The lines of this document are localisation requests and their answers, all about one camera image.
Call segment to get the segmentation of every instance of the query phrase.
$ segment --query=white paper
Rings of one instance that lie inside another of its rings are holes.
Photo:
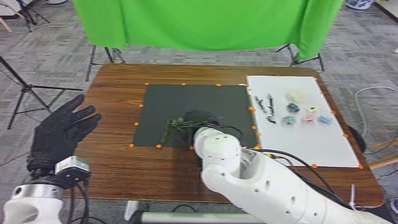
[[[257,131],[261,133],[259,143],[266,149],[277,149],[302,158],[309,164],[327,167],[359,167],[353,149],[345,137],[343,129],[330,111],[327,100],[313,77],[275,77],[249,76],[249,95],[256,108],[254,118]],[[286,93],[298,90],[304,95],[304,102],[298,103],[300,112],[291,114],[286,106],[291,103]],[[263,106],[268,107],[268,94],[273,98],[275,122],[266,120],[254,96],[263,99]],[[302,121],[307,115],[307,108],[318,106],[316,117],[320,115],[332,118],[330,125],[318,120],[311,123]],[[297,124],[282,125],[282,117],[293,116]]]

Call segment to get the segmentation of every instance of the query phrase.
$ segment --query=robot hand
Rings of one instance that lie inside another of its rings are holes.
[[[74,154],[78,142],[92,132],[101,115],[94,106],[73,112],[83,103],[83,95],[64,104],[35,128],[28,156],[28,171],[53,171],[55,164]]]

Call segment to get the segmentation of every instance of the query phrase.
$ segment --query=green screen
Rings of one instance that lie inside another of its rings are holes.
[[[94,45],[195,51],[293,43],[316,56],[343,0],[74,0]]]

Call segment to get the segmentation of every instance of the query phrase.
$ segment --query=small object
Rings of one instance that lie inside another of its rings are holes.
[[[289,113],[297,113],[300,111],[300,107],[295,103],[288,104],[286,109]]]
[[[320,111],[320,107],[318,106],[309,106],[307,113],[314,114],[318,111]]]
[[[268,120],[268,122],[272,123],[272,124],[275,124],[277,122],[275,122],[275,118],[273,118],[273,116],[275,116],[275,110],[273,110],[273,98],[272,98],[272,95],[268,94],[268,108],[270,108],[270,115],[268,115],[268,117],[266,117],[266,120]]]
[[[302,103],[304,99],[305,99],[300,90],[289,90],[284,97],[286,97],[288,101],[291,101],[293,103]]]
[[[293,117],[293,116],[286,116],[286,117],[282,118],[282,124],[284,124],[286,126],[293,126],[293,125],[295,125],[295,117]]]
[[[261,100],[261,99],[257,98],[257,96],[254,96],[254,100],[256,100],[256,102],[257,102],[257,106],[259,106],[259,108],[261,108],[261,111],[263,111],[265,114],[266,114],[265,105],[263,105],[263,101],[265,101],[265,100]]]
[[[309,115],[305,115],[305,116],[302,117],[302,120],[304,120],[305,122],[313,122],[313,121],[316,120],[316,116],[314,116],[313,114],[309,114]]]
[[[318,121],[320,121],[323,124],[327,124],[327,125],[332,124],[332,118],[330,118],[330,117],[320,116],[320,117],[318,117]]]

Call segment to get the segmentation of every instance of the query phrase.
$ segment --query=floor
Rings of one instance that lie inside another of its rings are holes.
[[[7,20],[14,33],[7,33],[0,27],[0,55],[3,55],[14,69],[28,82],[51,86],[89,88],[85,82],[85,71],[89,64],[90,44],[85,39],[80,20],[73,4],[48,6],[44,1],[34,6],[46,16],[51,24],[41,21],[34,32],[26,32],[21,19]],[[327,71],[321,78],[339,106],[346,122],[353,128],[362,130],[362,122],[353,104],[353,92],[369,86],[389,86],[398,88],[398,25],[373,7],[366,12],[345,9],[339,12],[336,24],[330,30],[325,47],[321,50]],[[288,52],[275,53],[275,49],[256,49],[236,52],[185,52],[153,47],[130,46],[122,49],[128,63],[147,64],[209,64],[247,66],[288,66]],[[96,55],[96,62],[106,63],[105,52]],[[318,70],[318,63],[302,65]],[[90,80],[99,66],[94,66]],[[19,88],[3,74],[0,74],[0,163],[21,155],[30,148],[32,133],[37,121],[46,117],[44,112],[19,115],[12,130],[5,130],[9,116],[14,108]],[[53,91],[41,91],[46,100]],[[58,106],[76,92],[67,92]],[[368,121],[368,144],[389,140],[398,134],[398,93],[387,90],[371,90],[361,95],[361,106]],[[37,105],[32,98],[23,102],[25,108]],[[375,155],[366,155],[368,161],[398,153],[398,147],[389,147]],[[398,169],[398,164],[375,170],[375,177],[385,190],[385,202],[398,196],[398,176],[387,175]],[[0,166],[0,204],[5,203],[12,188],[26,176],[25,156],[7,165]],[[108,223],[122,223],[124,201],[92,200],[92,215]],[[151,203],[151,211],[170,211],[176,203]],[[234,212],[229,205],[201,205],[193,207],[199,211]]]

